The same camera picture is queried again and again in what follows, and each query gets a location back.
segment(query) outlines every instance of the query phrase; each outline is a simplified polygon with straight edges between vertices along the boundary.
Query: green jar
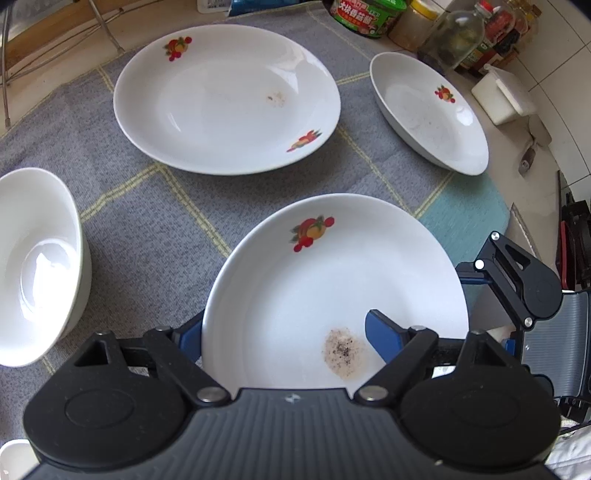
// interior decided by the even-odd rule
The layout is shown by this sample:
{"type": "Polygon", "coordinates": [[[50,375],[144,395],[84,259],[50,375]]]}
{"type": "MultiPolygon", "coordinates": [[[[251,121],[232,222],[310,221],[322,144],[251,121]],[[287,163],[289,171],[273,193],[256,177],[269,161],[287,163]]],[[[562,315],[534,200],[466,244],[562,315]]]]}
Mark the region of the green jar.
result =
{"type": "Polygon", "coordinates": [[[404,0],[334,0],[330,14],[354,32],[379,38],[388,32],[406,7],[404,0]]]}

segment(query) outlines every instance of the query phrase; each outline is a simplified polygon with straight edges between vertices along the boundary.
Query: white oval dish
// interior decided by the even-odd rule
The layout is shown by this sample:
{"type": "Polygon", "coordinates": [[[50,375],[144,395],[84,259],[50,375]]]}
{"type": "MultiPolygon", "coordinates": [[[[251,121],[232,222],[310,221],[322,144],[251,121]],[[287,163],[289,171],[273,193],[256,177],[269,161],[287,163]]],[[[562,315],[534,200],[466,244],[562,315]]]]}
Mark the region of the white oval dish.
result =
{"type": "Polygon", "coordinates": [[[320,60],[288,38],[205,25],[138,52],[117,79],[113,107],[123,133],[150,157],[240,175],[317,150],[336,128],[340,96],[320,60]]]}
{"type": "Polygon", "coordinates": [[[78,323],[90,294],[90,251],[72,194],[53,173],[0,179],[0,364],[39,360],[78,323]]]}
{"type": "Polygon", "coordinates": [[[442,337],[468,330],[454,267],[419,221],[363,195],[293,203],[255,227],[218,274],[203,320],[204,369],[232,395],[241,387],[352,394],[384,365],[365,339],[370,309],[442,337]],[[335,336],[355,349],[344,378],[327,364],[339,361],[326,348],[335,336]]]}
{"type": "Polygon", "coordinates": [[[28,440],[10,440],[0,447],[0,477],[2,480],[21,480],[39,465],[39,460],[28,440]]]}
{"type": "Polygon", "coordinates": [[[381,112],[398,135],[435,165],[480,175],[488,143],[466,99],[444,77],[403,53],[376,55],[369,66],[381,112]]]}

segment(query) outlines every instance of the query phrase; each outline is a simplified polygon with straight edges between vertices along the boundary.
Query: gray tablecloth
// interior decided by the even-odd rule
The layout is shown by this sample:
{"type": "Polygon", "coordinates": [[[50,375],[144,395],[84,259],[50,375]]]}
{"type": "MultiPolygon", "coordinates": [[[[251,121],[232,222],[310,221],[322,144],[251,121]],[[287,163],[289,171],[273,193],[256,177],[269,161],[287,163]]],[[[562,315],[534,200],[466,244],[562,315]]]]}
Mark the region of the gray tablecloth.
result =
{"type": "Polygon", "coordinates": [[[134,52],[58,88],[10,130],[0,140],[0,174],[38,166],[66,182],[93,284],[80,323],[42,361],[0,367],[0,443],[24,435],[27,400],[92,332],[138,336],[182,324],[204,307],[232,248],[296,200],[352,192],[392,202],[419,218],[454,263],[473,260],[491,230],[505,230],[508,210],[487,175],[433,166],[384,120],[368,73],[383,49],[376,42],[334,22],[320,2],[229,22],[292,38],[326,65],[342,99],[337,131],[313,155],[269,173],[212,177],[157,164],[128,142],[113,114],[113,85],[134,52]]]}

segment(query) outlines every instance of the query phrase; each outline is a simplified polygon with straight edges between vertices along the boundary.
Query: white ceramic plate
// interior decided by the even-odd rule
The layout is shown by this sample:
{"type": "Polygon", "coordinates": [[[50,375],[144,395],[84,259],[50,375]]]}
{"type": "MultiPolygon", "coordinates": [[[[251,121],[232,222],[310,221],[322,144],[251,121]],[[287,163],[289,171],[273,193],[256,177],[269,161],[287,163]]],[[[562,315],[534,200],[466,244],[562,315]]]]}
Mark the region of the white ceramic plate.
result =
{"type": "Polygon", "coordinates": [[[39,465],[28,440],[10,440],[0,448],[0,478],[21,480],[39,465]]]}
{"type": "Polygon", "coordinates": [[[317,150],[335,130],[340,96],[325,66],[297,43],[254,27],[207,25],[138,52],[117,79],[113,107],[121,130],[150,157],[240,175],[317,150]]]}
{"type": "Polygon", "coordinates": [[[402,53],[376,55],[369,71],[379,109],[410,147],[435,165],[465,175],[486,170],[482,126],[447,79],[402,53]]]}
{"type": "Polygon", "coordinates": [[[468,329],[454,267],[419,221],[362,195],[302,200],[261,222],[224,264],[205,309],[203,366],[233,395],[343,386],[352,394],[384,365],[365,339],[370,309],[443,337],[468,329]],[[339,345],[348,356],[331,354],[339,345]]]}

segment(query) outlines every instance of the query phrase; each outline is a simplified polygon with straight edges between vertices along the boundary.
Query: food crumbs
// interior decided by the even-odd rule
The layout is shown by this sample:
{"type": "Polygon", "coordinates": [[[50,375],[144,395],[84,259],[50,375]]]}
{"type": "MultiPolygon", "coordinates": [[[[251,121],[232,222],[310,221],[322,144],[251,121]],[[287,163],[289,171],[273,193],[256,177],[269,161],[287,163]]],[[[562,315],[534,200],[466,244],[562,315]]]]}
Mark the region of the food crumbs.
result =
{"type": "Polygon", "coordinates": [[[359,372],[363,343],[349,329],[333,329],[324,342],[324,361],[343,380],[359,372]]]}
{"type": "Polygon", "coordinates": [[[281,92],[275,92],[271,95],[267,95],[267,100],[269,103],[273,104],[273,106],[282,107],[285,105],[285,97],[281,92]]]}

